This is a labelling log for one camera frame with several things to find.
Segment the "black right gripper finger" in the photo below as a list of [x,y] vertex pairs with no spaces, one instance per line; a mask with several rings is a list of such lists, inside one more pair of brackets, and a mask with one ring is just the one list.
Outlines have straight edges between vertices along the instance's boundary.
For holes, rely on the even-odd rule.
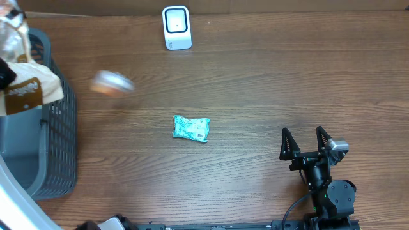
[[291,132],[285,127],[282,129],[282,144],[279,154],[280,160],[293,160],[301,154]]
[[318,151],[323,151],[325,149],[326,143],[332,137],[325,131],[325,129],[322,126],[318,126],[316,128],[316,135],[318,142]]

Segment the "beige brown snack bag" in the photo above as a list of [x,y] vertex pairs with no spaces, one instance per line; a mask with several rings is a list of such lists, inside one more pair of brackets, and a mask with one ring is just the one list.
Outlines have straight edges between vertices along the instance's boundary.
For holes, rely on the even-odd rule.
[[15,1],[1,0],[1,59],[17,74],[1,90],[2,116],[64,98],[60,78],[32,58],[26,15]]

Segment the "teal snack packet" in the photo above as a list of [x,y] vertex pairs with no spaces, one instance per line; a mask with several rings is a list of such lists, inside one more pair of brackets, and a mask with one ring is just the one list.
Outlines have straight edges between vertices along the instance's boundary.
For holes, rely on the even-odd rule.
[[180,115],[174,115],[173,118],[173,137],[208,142],[207,137],[210,132],[209,118],[188,119]]

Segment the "orange white small box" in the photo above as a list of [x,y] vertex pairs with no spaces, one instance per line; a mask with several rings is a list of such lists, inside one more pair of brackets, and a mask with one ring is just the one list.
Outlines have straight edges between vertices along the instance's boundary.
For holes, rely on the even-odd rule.
[[107,96],[120,97],[133,92],[135,85],[118,72],[100,70],[91,81],[90,89]]

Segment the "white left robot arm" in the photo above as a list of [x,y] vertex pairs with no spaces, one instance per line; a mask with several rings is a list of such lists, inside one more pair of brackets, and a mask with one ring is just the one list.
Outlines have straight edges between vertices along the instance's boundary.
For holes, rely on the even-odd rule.
[[[14,80],[16,74],[1,59],[1,89]],[[32,200],[10,172],[1,156],[1,229],[62,230]],[[96,224],[88,221],[76,229],[125,230],[118,217]]]

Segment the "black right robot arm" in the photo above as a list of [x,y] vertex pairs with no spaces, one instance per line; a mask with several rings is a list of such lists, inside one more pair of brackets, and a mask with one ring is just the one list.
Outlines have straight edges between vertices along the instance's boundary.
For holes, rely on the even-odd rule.
[[[281,229],[360,229],[359,222],[352,220],[357,188],[349,180],[333,180],[331,168],[348,153],[349,144],[344,139],[332,138],[322,126],[316,128],[317,151],[301,152],[291,132],[282,129],[280,160],[290,161],[289,169],[297,171],[308,193],[295,201],[284,214]],[[291,210],[301,202],[312,200],[312,213],[291,224],[287,221]]]

